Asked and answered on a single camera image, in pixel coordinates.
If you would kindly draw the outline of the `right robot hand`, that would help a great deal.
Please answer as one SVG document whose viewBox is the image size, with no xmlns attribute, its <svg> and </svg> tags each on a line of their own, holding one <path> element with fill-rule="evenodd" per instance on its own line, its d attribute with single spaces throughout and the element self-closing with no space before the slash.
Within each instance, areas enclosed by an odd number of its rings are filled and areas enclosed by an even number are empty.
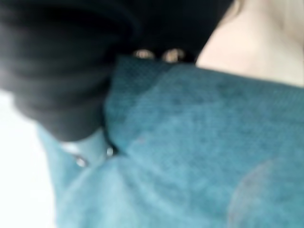
<svg viewBox="0 0 304 228">
<path fill-rule="evenodd" d="M 106 158 L 120 55 L 194 62 L 230 0 L 3 0 L 0 87 L 79 166 Z"/>
</svg>

